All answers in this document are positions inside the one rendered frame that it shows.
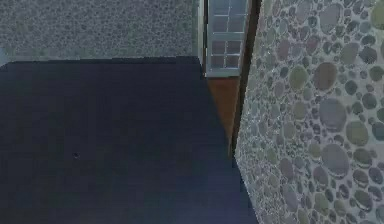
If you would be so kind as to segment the grey paned room door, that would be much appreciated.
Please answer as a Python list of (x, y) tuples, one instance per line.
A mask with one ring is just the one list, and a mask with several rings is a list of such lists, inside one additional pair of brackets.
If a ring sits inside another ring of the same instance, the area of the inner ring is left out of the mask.
[(206, 77), (240, 74), (249, 0), (208, 0)]

